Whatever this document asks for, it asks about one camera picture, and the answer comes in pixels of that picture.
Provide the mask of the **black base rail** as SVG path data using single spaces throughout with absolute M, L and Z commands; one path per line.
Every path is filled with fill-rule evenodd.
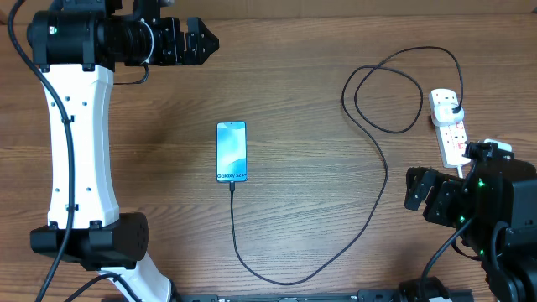
M 218 296 L 216 294 L 181 295 L 181 302 L 407 302 L 397 289 L 361 289 L 356 293 L 268 294 Z

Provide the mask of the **white power strip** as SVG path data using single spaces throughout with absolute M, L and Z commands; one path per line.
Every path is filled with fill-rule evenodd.
M 457 106 L 459 105 L 456 93 L 444 88 L 432 90 L 428 95 L 428 99 L 431 115 L 432 108 L 435 104 L 452 103 Z M 435 132 L 441 152 L 442 163 L 445 168 L 458 169 L 470 162 L 470 159 L 463 157 L 467 146 L 467 133 L 463 120 L 449 126 L 435 126 Z

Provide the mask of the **white charger adapter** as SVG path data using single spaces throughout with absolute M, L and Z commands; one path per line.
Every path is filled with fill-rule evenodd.
M 465 112 L 460 108 L 457 112 L 457 105 L 452 103 L 435 104 L 432 108 L 431 119 L 435 126 L 444 127 L 461 122 Z

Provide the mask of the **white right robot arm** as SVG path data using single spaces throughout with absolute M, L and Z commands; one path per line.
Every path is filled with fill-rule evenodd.
M 453 227 L 478 256 L 500 301 L 536 299 L 536 168 L 516 159 L 476 162 L 464 179 L 414 167 L 404 206 Z

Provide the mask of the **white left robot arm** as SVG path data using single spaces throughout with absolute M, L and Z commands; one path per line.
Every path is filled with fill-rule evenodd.
M 177 301 L 174 283 L 148 253 L 144 214 L 120 211 L 112 185 L 109 106 L 116 63 L 201 65 L 219 47 L 199 18 L 182 31 L 160 1 L 64 1 L 34 15 L 32 66 L 49 106 L 53 165 L 47 222 L 30 234 L 34 252 L 109 279 L 129 301 Z

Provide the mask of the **blue Galaxy smartphone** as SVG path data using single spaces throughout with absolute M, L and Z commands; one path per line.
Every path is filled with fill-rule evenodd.
M 244 121 L 219 122 L 216 126 L 216 179 L 248 180 L 247 128 Z

